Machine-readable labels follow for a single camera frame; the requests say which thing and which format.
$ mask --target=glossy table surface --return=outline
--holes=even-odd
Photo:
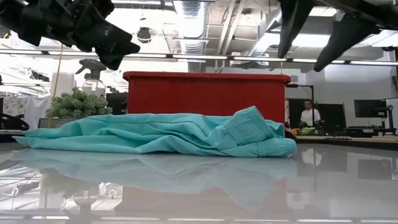
[[[289,158],[0,146],[0,223],[398,223],[398,152],[299,144]]]

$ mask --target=teal sweatshirt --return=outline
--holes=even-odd
[[[296,144],[283,124],[265,120],[256,107],[233,116],[125,114],[92,116],[58,129],[36,129],[17,142],[36,149],[143,154],[164,151],[200,156],[282,157]]]

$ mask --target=white wall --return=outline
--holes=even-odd
[[[214,68],[207,67],[206,72],[214,72]],[[301,73],[299,69],[274,69],[272,71],[268,69],[249,69],[243,70],[240,68],[224,68],[223,73],[243,73],[243,74],[284,74],[284,75],[296,75],[298,76],[297,84],[305,85],[306,84],[306,74]],[[286,88],[285,89],[285,98],[311,98],[311,90],[308,88]]]
[[[394,95],[391,67],[329,65],[320,73],[308,73],[306,81],[315,85],[315,101],[344,104],[347,126],[381,125],[379,118],[355,118],[354,100],[380,100]]]

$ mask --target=desk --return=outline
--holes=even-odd
[[[364,147],[368,149],[383,149],[398,151],[397,136],[374,136],[373,138],[349,138],[332,136],[296,136],[297,144],[331,144],[337,146]]]

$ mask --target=green plant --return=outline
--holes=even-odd
[[[45,112],[46,118],[80,119],[93,115],[110,114],[112,108],[103,97],[89,95],[78,88],[72,94],[62,93],[53,98],[51,108]]]

